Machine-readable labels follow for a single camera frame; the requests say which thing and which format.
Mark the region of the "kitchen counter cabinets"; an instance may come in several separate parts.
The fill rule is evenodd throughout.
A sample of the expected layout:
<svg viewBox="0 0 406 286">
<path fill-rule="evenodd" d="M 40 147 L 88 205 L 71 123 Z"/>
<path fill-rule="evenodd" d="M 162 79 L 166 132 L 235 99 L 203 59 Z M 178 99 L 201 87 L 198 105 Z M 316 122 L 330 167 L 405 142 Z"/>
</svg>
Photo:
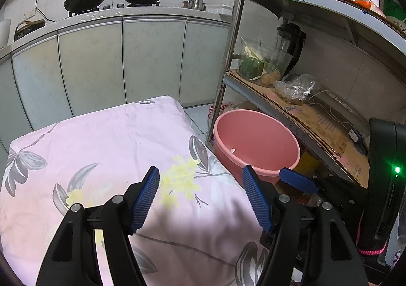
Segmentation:
<svg viewBox="0 0 406 286">
<path fill-rule="evenodd" d="M 171 7 L 110 9 L 61 20 L 1 49 L 1 145 L 61 120 L 169 95 L 215 96 L 229 23 Z"/>
</svg>

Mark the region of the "pink plastic bucket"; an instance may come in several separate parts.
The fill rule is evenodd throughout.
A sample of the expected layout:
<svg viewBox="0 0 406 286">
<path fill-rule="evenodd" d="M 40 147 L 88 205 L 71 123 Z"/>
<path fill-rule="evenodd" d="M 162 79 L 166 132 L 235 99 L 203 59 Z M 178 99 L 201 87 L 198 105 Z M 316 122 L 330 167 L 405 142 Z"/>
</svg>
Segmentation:
<svg viewBox="0 0 406 286">
<path fill-rule="evenodd" d="M 230 110 L 215 121 L 214 154 L 242 185 L 250 165 L 259 179 L 275 184 L 283 168 L 294 169 L 301 157 L 293 133 L 275 118 L 254 110 Z"/>
</svg>

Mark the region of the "metal storage rack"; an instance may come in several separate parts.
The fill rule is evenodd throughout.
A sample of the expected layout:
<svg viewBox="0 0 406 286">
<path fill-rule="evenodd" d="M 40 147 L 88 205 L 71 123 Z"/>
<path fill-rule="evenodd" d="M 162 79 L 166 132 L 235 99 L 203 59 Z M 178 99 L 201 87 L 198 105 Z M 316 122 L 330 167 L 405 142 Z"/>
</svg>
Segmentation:
<svg viewBox="0 0 406 286">
<path fill-rule="evenodd" d="M 293 105 L 268 85 L 231 69 L 245 2 L 279 21 L 296 23 L 306 41 L 294 73 L 314 76 L 319 92 Z M 338 176 L 367 186 L 369 163 L 350 138 L 369 136 L 372 118 L 390 120 L 405 109 L 405 34 L 389 20 L 351 0 L 234 0 L 213 115 L 227 87 L 280 120 Z"/>
</svg>

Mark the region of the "clear bag on shelf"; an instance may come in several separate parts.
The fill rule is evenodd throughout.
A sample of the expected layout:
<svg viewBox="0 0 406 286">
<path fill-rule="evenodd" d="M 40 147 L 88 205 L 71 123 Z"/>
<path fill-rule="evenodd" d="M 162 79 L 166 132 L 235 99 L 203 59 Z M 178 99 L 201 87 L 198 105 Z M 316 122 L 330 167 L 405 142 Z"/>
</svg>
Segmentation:
<svg viewBox="0 0 406 286">
<path fill-rule="evenodd" d="M 289 81 L 275 81 L 273 86 L 277 96 L 285 102 L 303 105 L 320 88 L 320 83 L 315 76 L 302 74 Z"/>
</svg>

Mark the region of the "green melon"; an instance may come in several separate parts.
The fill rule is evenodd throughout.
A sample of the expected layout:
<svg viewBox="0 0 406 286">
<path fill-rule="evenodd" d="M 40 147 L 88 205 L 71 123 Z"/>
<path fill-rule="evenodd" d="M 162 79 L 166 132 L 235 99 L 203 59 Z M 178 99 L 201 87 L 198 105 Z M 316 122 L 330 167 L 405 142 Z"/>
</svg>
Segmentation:
<svg viewBox="0 0 406 286">
<path fill-rule="evenodd" d="M 260 77 L 263 73 L 263 70 L 263 61 L 254 57 L 247 57 L 238 68 L 238 72 L 240 73 L 240 75 L 247 80 L 252 80 L 256 77 Z"/>
</svg>

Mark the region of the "clear bag of vegetables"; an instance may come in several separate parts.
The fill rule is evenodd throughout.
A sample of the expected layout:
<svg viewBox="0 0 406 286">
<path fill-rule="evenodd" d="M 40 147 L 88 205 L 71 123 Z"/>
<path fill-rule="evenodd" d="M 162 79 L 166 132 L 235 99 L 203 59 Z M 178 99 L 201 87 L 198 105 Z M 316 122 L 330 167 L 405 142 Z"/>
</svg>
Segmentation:
<svg viewBox="0 0 406 286">
<path fill-rule="evenodd" d="M 282 79 L 283 72 L 292 58 L 290 55 L 285 54 L 281 50 L 275 49 L 272 46 L 265 45 L 262 42 L 249 40 L 243 37 L 240 37 L 240 42 L 241 50 L 239 66 L 247 57 L 260 59 L 264 63 L 262 75 L 248 81 L 264 87 L 273 87 L 275 81 L 280 81 Z"/>
</svg>

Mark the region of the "black blender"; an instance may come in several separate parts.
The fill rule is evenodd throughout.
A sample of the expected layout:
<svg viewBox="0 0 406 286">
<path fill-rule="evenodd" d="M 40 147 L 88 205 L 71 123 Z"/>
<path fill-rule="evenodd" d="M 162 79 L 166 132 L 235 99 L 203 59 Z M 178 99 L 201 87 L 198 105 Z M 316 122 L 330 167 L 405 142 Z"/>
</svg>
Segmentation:
<svg viewBox="0 0 406 286">
<path fill-rule="evenodd" d="M 298 63 L 305 40 L 306 34 L 297 24 L 285 20 L 281 26 L 277 27 L 276 48 L 292 57 L 283 72 L 283 77 Z"/>
</svg>

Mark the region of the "white tray on counter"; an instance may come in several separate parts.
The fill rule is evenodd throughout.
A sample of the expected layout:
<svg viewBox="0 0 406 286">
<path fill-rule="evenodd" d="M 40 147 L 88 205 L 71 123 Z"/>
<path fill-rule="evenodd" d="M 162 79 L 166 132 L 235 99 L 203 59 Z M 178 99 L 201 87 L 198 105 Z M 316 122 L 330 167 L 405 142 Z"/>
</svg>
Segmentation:
<svg viewBox="0 0 406 286">
<path fill-rule="evenodd" d="M 228 5 L 206 5 L 206 12 L 217 15 L 232 16 L 233 7 Z"/>
</svg>

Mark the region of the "steel kettle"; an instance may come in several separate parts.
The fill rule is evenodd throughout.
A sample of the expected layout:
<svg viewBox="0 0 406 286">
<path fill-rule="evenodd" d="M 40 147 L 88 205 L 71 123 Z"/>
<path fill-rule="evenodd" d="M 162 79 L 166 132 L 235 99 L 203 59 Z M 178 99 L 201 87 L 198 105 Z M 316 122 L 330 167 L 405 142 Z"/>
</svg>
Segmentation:
<svg viewBox="0 0 406 286">
<path fill-rule="evenodd" d="M 206 2 L 204 2 L 204 0 L 188 0 L 187 8 L 192 10 L 205 11 Z"/>
</svg>

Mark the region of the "black electric griddle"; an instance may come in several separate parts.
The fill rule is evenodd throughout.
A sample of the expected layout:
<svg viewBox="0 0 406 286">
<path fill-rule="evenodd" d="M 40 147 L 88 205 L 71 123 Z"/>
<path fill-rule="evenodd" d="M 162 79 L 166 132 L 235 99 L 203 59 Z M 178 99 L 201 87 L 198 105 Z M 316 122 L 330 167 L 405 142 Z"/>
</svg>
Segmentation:
<svg viewBox="0 0 406 286">
<path fill-rule="evenodd" d="M 35 21 L 22 21 L 17 25 L 14 32 L 14 41 L 32 33 L 33 31 L 40 29 L 45 26 L 45 20 L 35 20 Z"/>
</svg>

